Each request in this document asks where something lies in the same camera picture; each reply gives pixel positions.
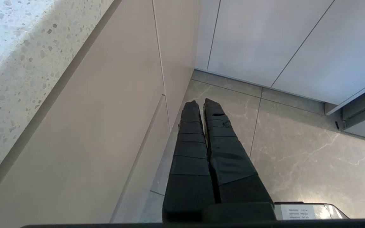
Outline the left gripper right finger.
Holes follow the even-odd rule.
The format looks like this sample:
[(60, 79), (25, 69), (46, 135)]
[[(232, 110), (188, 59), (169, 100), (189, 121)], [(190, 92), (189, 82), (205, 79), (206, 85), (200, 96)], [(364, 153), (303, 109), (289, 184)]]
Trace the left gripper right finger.
[(274, 203), (222, 106), (205, 99), (208, 158), (216, 204), (204, 211), (212, 222), (276, 221)]

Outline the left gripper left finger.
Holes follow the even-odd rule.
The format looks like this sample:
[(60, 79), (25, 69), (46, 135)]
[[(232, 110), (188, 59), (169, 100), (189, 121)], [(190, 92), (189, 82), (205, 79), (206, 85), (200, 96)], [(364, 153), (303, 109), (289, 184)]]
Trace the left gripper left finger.
[(207, 145), (199, 105), (186, 102), (162, 205), (164, 223), (200, 222), (202, 212), (215, 204)]

